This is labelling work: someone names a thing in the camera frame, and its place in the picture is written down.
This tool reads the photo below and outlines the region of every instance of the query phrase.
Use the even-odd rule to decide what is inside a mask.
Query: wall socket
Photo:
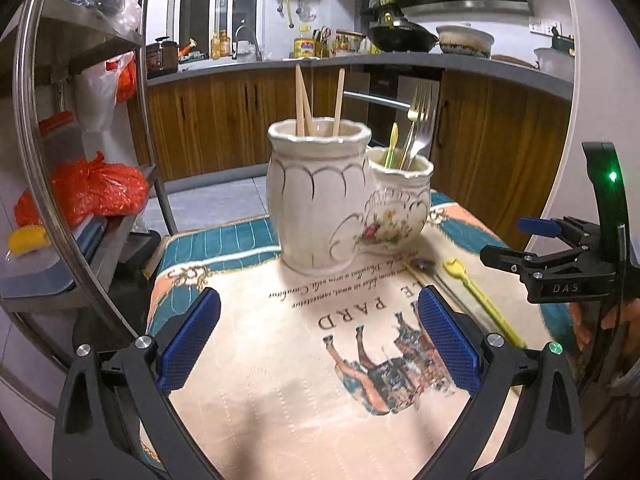
[[[529,31],[533,34],[542,34],[543,36],[553,36],[551,29],[558,29],[558,34],[562,35],[562,24],[555,20],[542,20],[541,18],[529,17]]]

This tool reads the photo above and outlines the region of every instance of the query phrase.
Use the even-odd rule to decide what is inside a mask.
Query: gray countertop
[[[574,95],[574,84],[545,74],[539,70],[527,68],[512,63],[494,61],[473,56],[460,56],[459,54],[424,54],[420,52],[393,52],[388,54],[376,54],[374,56],[348,56],[334,57],[332,59],[300,59],[287,61],[263,61],[263,62],[238,62],[217,66],[199,68],[193,66],[183,72],[157,77],[149,80],[149,86],[156,86],[174,81],[181,81],[192,77],[211,75],[225,72],[239,72],[241,70],[263,70],[267,68],[294,67],[300,63],[305,67],[322,66],[349,66],[349,65],[403,65],[403,66],[429,66],[448,70],[460,70],[491,77],[497,77],[506,81],[513,81],[530,88],[542,90],[551,95],[571,101]]]

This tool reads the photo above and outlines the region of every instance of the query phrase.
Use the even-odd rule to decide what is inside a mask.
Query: faucet
[[[240,27],[238,27],[238,30],[236,30],[236,47],[232,49],[231,59],[238,59],[238,33],[245,27],[248,27],[248,25],[240,25]],[[255,60],[262,61],[262,53],[260,52],[260,47],[258,46],[258,38],[255,37],[255,32],[253,30],[249,30],[254,35]]]

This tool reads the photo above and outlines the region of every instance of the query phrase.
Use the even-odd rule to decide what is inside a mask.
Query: placemat
[[[479,261],[487,243],[501,241],[434,193],[428,225],[406,256],[461,259],[530,348],[562,338],[566,326],[554,324],[566,308],[545,306],[549,320],[527,303],[517,276]],[[336,276],[310,279],[279,254],[267,218],[167,245],[150,333],[205,286],[222,298],[217,328],[185,387],[170,396],[177,413],[227,480],[413,479],[468,401],[419,329],[413,306],[420,286],[393,257],[363,254]],[[464,286],[444,274],[491,325]],[[516,402],[511,392],[479,466],[495,457]],[[144,433],[142,441],[154,462]]]

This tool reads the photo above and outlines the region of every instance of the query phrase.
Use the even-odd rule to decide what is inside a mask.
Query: green led light
[[[560,343],[549,343],[549,350],[554,354],[560,355],[562,353],[562,345]]]

